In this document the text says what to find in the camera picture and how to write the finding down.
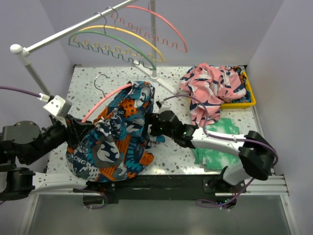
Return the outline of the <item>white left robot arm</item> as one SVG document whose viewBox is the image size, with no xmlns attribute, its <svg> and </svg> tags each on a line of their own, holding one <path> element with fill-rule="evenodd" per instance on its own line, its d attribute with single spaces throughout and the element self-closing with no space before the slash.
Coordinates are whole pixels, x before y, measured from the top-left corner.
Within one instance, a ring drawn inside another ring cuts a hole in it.
<svg viewBox="0 0 313 235">
<path fill-rule="evenodd" d="M 90 121 L 67 115 L 65 122 L 51 117 L 52 125 L 40 128 L 32 121 L 5 126 L 0 134 L 0 200 L 13 201 L 32 194 L 72 189 L 96 192 L 100 178 L 90 175 L 85 180 L 71 174 L 46 174 L 27 168 L 63 143 L 76 147 L 93 128 Z M 16 161 L 26 165 L 17 167 Z"/>
</svg>

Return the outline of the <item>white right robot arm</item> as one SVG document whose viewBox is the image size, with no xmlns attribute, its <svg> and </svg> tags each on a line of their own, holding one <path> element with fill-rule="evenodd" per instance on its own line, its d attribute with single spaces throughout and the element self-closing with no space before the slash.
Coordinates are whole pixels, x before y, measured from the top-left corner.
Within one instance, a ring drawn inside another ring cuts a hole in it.
<svg viewBox="0 0 313 235">
<path fill-rule="evenodd" d="M 273 147 L 256 131 L 246 135 L 211 132 L 205 127 L 184 124 L 170 110 L 145 116 L 145 129 L 152 136 L 167 136 L 183 148 L 210 149 L 237 157 L 239 162 L 225 166 L 221 173 L 206 181 L 212 190 L 230 192 L 244 180 L 266 181 L 278 156 Z"/>
</svg>

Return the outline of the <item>blue orange patterned shorts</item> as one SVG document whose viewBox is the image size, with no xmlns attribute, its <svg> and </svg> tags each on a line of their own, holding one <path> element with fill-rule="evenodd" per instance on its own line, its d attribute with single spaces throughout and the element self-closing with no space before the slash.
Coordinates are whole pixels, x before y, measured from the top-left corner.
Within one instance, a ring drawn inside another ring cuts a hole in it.
<svg viewBox="0 0 313 235">
<path fill-rule="evenodd" d="M 148 151 L 164 143 L 164 136 L 144 133 L 145 115 L 154 109 L 155 88 L 135 81 L 121 90 L 93 121 L 76 148 L 67 147 L 67 166 L 71 173 L 91 182 L 107 183 L 131 179 L 150 165 Z"/>
</svg>

